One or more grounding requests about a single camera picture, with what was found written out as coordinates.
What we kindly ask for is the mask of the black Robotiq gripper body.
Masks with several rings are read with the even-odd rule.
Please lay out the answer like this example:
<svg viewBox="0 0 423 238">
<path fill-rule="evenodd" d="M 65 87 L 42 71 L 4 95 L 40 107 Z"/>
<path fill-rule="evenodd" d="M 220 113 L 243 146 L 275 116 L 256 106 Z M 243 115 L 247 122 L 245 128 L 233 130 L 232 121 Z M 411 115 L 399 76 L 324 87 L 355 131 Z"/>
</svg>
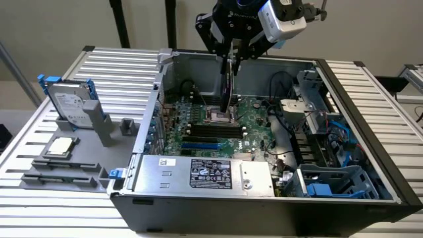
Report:
<svg viewBox="0 0 423 238">
<path fill-rule="evenodd" d="M 212 8 L 211 35 L 224 39 L 249 40 L 263 37 L 263 27 L 257 17 L 264 0 L 219 0 Z"/>
</svg>

